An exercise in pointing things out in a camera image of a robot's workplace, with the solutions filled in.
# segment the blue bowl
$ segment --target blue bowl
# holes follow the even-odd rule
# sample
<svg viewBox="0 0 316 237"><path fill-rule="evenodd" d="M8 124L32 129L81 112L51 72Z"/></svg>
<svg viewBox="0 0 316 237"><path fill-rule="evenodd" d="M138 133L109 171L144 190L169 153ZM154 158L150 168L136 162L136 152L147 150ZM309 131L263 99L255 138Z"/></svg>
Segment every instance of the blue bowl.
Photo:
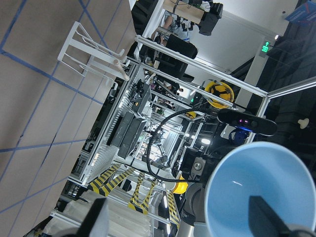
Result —
<svg viewBox="0 0 316 237"><path fill-rule="evenodd" d="M212 237L252 237L249 196L262 196L286 224L315 229L316 191L301 160L269 142L242 145L218 164L205 191L206 225Z"/></svg>

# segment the yellow hard hat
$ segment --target yellow hard hat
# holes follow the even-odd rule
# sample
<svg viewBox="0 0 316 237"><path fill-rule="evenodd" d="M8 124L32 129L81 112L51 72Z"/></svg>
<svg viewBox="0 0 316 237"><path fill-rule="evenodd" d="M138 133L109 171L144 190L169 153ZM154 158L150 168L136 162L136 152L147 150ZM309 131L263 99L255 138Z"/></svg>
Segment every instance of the yellow hard hat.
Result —
<svg viewBox="0 0 316 237"><path fill-rule="evenodd" d="M234 101L234 96L235 96L234 92L232 88L226 83L219 82L219 81L218 82L211 81L204 90L214 95L217 95L218 97L224 100L227 100L230 102ZM223 105L222 103L211 98L209 98L207 101L217 109L224 109L228 107L228 105Z"/></svg>
<svg viewBox="0 0 316 237"><path fill-rule="evenodd" d="M186 192L187 188L188 188L188 183L187 182L181 182L181 183L176 183L176 187L173 190L174 194L183 194Z"/></svg>
<svg viewBox="0 0 316 237"><path fill-rule="evenodd" d="M197 114L196 114L196 112L191 111L191 112L187 112L186 116L191 118L191 119L194 119L197 116Z"/></svg>

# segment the green exit sign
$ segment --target green exit sign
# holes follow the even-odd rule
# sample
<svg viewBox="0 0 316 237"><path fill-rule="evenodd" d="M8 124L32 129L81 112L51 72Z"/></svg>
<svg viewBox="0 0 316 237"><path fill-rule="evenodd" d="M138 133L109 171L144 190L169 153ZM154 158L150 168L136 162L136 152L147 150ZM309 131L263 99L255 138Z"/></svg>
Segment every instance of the green exit sign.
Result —
<svg viewBox="0 0 316 237"><path fill-rule="evenodd" d="M261 51L262 51L262 52L265 52L265 53L268 52L268 50L269 50L269 44L270 44L270 42L266 41L265 45L262 46Z"/></svg>

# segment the white wall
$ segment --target white wall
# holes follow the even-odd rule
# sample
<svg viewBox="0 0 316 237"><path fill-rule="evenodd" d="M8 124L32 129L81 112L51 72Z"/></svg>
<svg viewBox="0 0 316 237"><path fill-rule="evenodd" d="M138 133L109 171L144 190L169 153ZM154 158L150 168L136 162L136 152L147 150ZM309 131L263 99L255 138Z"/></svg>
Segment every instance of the white wall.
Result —
<svg viewBox="0 0 316 237"><path fill-rule="evenodd" d="M298 0L221 0L224 10L275 34L283 35L288 22L284 16L290 14Z"/></svg>
<svg viewBox="0 0 316 237"><path fill-rule="evenodd" d="M197 57L211 63L212 67L230 74L236 68L255 56L266 37L243 23L239 17L223 15L212 31L204 36L194 29L191 43L198 48ZM207 79L216 79L194 66L188 66L186 73L194 76L194 83L201 84Z"/></svg>

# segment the yellow black hazard tape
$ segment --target yellow black hazard tape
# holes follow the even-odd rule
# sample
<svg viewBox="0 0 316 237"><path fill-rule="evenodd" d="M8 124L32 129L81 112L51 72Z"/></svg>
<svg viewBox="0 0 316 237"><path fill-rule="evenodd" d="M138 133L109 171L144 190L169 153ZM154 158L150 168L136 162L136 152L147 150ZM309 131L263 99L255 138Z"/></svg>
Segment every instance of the yellow black hazard tape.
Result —
<svg viewBox="0 0 316 237"><path fill-rule="evenodd" d="M144 180L144 174L140 173L140 175L138 177L138 181L137 181L137 185L136 185L135 191L133 193L132 198L130 199L130 201L128 203L128 207L133 209L133 210L135 210L135 211L138 211L138 212L141 212L141 213L147 215L148 211L149 211L150 196L152 194L153 188L156 185L156 182L152 182L151 183L151 187L150 187L145 199L143 200L142 203L140 203L140 200L139 200L139 187L141 186L143 180Z"/></svg>
<svg viewBox="0 0 316 237"><path fill-rule="evenodd" d="M133 210L136 210L136 211L139 211L138 209L141 208L141 203L140 203L140 200L139 200L139 188L140 188L140 186L141 186L141 184L143 182L143 179L144 179L144 174L140 173L139 176L138 176L138 180L137 180L135 191L134 191L134 193L132 195L132 198L130 199L130 201L128 203L128 207L133 209Z"/></svg>
<svg viewBox="0 0 316 237"><path fill-rule="evenodd" d="M180 227L180 217L178 215L177 206L174 201L173 193L167 191L167 200L168 200L168 207L169 207L169 219L170 222L177 225L177 228Z"/></svg>
<svg viewBox="0 0 316 237"><path fill-rule="evenodd" d="M124 179L126 179L131 173L134 172L134 168L129 168L127 171L125 171L124 173L120 174L118 177L116 177L115 179L111 180L109 183L103 185L99 190L98 193L103 195L103 196L107 196L110 194L110 192L120 183L122 182Z"/></svg>
<svg viewBox="0 0 316 237"><path fill-rule="evenodd" d="M120 167L120 164L114 164L107 171L101 174L98 178L94 179L89 185L88 189L99 193L99 188L110 178L110 176Z"/></svg>
<svg viewBox="0 0 316 237"><path fill-rule="evenodd" d="M150 199L150 196L152 194L152 190L153 190L155 185L156 185L156 182L152 182L152 185L151 185L151 187L149 189L149 192L147 193L143 203L141 204L141 208L143 209L143 213L145 215L148 214L148 211L149 211L149 199Z"/></svg>

